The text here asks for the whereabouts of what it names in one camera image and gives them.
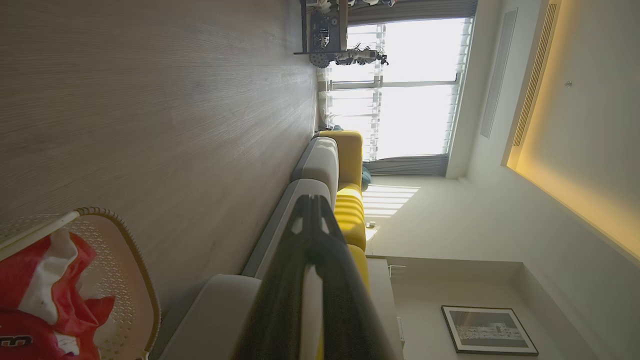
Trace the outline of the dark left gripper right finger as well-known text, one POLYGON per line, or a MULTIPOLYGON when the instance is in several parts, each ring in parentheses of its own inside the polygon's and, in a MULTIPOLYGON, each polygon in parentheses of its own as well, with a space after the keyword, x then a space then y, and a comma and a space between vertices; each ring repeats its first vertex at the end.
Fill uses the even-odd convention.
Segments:
POLYGON ((315 197, 315 266, 322 278, 323 358, 395 360, 329 201, 320 195, 315 197))

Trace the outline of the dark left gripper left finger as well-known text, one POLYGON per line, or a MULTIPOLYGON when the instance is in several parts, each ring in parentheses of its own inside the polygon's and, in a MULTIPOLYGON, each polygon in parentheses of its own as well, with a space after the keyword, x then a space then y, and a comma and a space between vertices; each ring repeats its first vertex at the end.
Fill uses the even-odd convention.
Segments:
POLYGON ((236 360, 297 360, 313 195, 295 201, 234 350, 236 360))

